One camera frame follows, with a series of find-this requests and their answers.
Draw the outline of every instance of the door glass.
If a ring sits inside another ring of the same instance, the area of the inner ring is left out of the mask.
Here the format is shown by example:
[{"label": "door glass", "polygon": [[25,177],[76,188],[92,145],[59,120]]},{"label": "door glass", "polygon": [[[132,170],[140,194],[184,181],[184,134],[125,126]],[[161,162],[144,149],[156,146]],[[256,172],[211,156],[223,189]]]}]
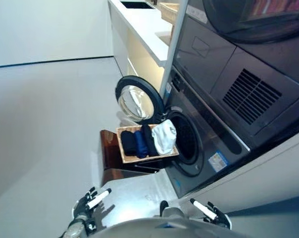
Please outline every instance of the door glass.
[{"label": "door glass", "polygon": [[150,97],[136,86],[125,86],[118,103],[123,112],[133,121],[150,119],[154,114],[154,105]]},{"label": "door glass", "polygon": [[299,0],[203,0],[212,26],[238,43],[264,43],[299,34]]}]

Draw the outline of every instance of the white towel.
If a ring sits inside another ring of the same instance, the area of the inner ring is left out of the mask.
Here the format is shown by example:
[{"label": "white towel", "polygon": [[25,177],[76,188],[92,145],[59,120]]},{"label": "white towel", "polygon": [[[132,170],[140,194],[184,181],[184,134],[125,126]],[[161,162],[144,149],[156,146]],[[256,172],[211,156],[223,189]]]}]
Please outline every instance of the white towel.
[{"label": "white towel", "polygon": [[151,131],[151,135],[154,138],[155,148],[159,155],[168,155],[173,152],[177,133],[171,120],[168,119],[155,126]]}]

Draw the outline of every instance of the gray floor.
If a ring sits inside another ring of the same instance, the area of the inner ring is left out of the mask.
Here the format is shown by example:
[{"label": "gray floor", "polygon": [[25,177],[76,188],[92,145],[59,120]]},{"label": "gray floor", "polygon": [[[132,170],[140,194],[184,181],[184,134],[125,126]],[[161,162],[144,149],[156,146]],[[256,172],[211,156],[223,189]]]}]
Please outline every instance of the gray floor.
[{"label": "gray floor", "polygon": [[113,58],[0,68],[0,238],[53,238],[98,184],[99,131],[119,125]]}]

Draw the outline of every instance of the label sticker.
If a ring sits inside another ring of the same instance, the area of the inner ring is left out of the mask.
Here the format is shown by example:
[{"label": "label sticker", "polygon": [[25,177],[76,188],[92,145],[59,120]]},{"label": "label sticker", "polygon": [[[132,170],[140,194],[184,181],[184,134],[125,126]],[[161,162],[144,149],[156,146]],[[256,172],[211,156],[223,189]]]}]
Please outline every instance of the label sticker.
[{"label": "label sticker", "polygon": [[214,155],[212,155],[208,161],[216,172],[219,172],[229,164],[220,151],[217,151]]},{"label": "label sticker", "polygon": [[167,83],[166,84],[166,92],[170,93],[170,91],[171,91],[171,85],[170,85],[170,83]]},{"label": "label sticker", "polygon": [[201,21],[204,24],[207,24],[208,22],[208,18],[205,12],[193,6],[190,5],[187,6],[186,14],[192,16],[193,18],[197,19],[198,21]]}]

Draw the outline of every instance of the open washer door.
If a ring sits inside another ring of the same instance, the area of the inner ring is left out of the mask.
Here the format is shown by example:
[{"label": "open washer door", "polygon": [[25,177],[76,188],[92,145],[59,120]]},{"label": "open washer door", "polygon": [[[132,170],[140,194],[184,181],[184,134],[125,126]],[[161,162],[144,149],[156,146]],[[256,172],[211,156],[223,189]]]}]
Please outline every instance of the open washer door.
[{"label": "open washer door", "polygon": [[162,98],[140,77],[122,77],[115,88],[115,96],[126,116],[138,124],[159,124],[165,120]]}]

